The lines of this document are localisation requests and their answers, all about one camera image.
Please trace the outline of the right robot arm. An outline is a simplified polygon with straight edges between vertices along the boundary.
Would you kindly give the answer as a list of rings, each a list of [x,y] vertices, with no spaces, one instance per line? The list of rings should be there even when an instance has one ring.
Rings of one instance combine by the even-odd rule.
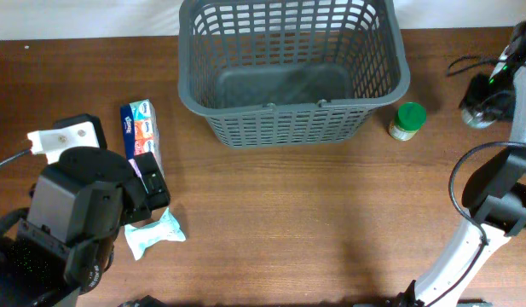
[[[497,58],[476,56],[491,74],[471,79],[460,103],[463,121],[482,129],[509,121],[506,142],[466,152],[454,166],[448,193],[462,220],[441,256],[389,306],[459,306],[460,297],[488,259],[526,229],[526,20],[518,23]]]

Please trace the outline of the small tin can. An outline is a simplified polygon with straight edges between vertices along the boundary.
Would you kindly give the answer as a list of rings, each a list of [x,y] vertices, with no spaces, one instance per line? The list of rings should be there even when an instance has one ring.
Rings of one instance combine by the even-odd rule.
[[[495,122],[494,119],[487,119],[484,113],[468,108],[461,109],[461,118],[465,124],[474,129],[485,129]]]

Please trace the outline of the grey plastic basket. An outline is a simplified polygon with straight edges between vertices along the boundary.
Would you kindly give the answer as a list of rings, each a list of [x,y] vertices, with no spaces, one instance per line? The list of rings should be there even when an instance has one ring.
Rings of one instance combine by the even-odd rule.
[[[408,91],[392,0],[186,1],[178,94],[231,148],[342,142]]]

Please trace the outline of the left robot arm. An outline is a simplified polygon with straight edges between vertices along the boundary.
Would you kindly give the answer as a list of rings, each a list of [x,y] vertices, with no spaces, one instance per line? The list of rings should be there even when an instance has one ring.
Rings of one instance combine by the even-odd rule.
[[[47,165],[29,207],[0,218],[0,306],[74,306],[113,261],[122,227],[171,202],[152,153],[75,147]]]

